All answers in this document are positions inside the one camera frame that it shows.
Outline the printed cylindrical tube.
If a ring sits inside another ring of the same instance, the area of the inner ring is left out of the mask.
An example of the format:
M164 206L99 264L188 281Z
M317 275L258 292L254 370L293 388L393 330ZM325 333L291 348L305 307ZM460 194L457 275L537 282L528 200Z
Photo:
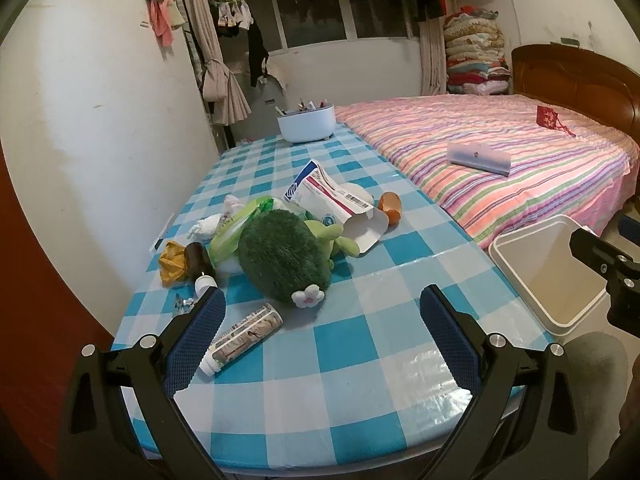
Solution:
M280 313L271 304L263 304L212 341L201 360L200 370L209 377L216 375L282 324Z

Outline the yellow snack wrapper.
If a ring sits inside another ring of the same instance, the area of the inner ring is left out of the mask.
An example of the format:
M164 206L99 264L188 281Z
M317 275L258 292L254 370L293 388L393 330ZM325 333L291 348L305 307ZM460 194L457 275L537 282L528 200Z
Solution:
M186 248L168 240L158 258L160 281L166 288L186 280Z

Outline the brown glass bottle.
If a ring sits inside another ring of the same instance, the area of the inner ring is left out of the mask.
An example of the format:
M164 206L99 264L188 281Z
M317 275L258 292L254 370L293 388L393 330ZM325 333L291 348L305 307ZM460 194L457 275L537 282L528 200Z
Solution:
M217 286L215 271L209 261L205 247L193 242L184 248L186 277L194 286L195 297L200 299L206 290Z

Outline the green snack plastic bag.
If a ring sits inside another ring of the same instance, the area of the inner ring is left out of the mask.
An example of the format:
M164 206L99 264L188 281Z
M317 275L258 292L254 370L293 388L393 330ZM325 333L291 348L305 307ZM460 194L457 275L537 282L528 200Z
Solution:
M230 217L221 219L221 227L216 229L207 246L209 261L218 266L230 258L238 249L243 229L255 217L273 210L276 206L277 202L273 197L259 197L242 206Z

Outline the white tissue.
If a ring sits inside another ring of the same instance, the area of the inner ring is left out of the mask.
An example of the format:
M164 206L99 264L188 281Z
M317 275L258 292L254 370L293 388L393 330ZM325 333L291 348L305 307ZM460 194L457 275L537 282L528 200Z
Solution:
M221 217L222 214L212 214L198 220L190 227L188 239L196 242L209 242L218 231Z

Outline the green plush hedgehog toy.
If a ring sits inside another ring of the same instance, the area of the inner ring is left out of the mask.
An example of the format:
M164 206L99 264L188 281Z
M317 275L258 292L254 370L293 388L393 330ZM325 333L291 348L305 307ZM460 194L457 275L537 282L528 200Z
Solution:
M273 209L252 214L236 252L244 274L265 297L306 309L326 299L333 257L339 252L357 257L360 248L339 224L326 226Z

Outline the white red paper mail bag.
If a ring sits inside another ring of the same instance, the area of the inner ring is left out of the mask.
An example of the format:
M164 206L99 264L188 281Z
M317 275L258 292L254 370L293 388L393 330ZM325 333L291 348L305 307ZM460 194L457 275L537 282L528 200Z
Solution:
M341 226L343 235L353 240L362 254L381 239L390 225L385 212L337 184L314 159L299 171L283 199L305 209L325 226Z

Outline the small knotted plastic bag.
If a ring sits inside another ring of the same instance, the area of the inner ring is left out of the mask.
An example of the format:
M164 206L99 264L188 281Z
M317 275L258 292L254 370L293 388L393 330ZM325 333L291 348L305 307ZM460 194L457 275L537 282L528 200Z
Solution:
M222 213L228 214L228 216L233 216L240 212L245 205L234 195L228 194L224 196L224 201L222 202Z

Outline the white fluffy plush toy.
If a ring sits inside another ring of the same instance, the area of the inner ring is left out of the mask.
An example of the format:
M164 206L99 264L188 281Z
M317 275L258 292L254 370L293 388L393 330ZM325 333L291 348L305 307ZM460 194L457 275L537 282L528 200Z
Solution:
M353 196L358 197L363 202L371 206L374 205L373 196L361 185L356 184L354 182L345 182L342 184L342 189L345 190L346 192L349 192L349 194L352 194Z

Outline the white storage bin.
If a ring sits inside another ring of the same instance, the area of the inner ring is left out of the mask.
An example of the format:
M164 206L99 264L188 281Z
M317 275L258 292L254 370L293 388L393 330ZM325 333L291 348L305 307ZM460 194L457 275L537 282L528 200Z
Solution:
M490 244L492 261L550 334L571 333L605 296L605 280L575 259L570 236L580 225L564 214L515 231Z

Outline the small foil wrapper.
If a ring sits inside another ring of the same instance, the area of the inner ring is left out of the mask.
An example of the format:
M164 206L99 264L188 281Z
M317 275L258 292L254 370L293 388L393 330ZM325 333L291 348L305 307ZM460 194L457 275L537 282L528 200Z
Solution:
M179 294L175 294L174 308L172 309L172 315L184 315L188 314L194 306L194 299L192 297L183 297Z

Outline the red pouch on bed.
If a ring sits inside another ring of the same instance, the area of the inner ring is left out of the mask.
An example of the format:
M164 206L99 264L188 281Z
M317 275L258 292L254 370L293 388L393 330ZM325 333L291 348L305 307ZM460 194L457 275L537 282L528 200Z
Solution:
M566 125L560 121L558 113L550 106L538 105L536 110L536 123L542 128L559 130L568 134L571 138L576 136Z

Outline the lavender pencil case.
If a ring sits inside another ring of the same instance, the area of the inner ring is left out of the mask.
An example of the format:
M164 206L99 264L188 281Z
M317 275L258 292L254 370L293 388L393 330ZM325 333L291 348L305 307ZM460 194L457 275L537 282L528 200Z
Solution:
M479 143L449 143L447 160L450 164L507 177L511 172L511 155Z

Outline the stack of folded quilts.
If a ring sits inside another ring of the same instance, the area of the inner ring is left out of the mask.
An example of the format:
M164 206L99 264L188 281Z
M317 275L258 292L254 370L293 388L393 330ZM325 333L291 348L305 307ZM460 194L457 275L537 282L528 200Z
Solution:
M447 91L452 94L507 94L511 70L497 11L462 6L446 17L444 39Z

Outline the right beige curtain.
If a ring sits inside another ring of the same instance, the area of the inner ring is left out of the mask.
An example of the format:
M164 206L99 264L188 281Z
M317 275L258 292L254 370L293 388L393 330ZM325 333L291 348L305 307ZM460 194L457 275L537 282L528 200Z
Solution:
M447 91L444 19L429 18L419 23L421 94L437 96Z

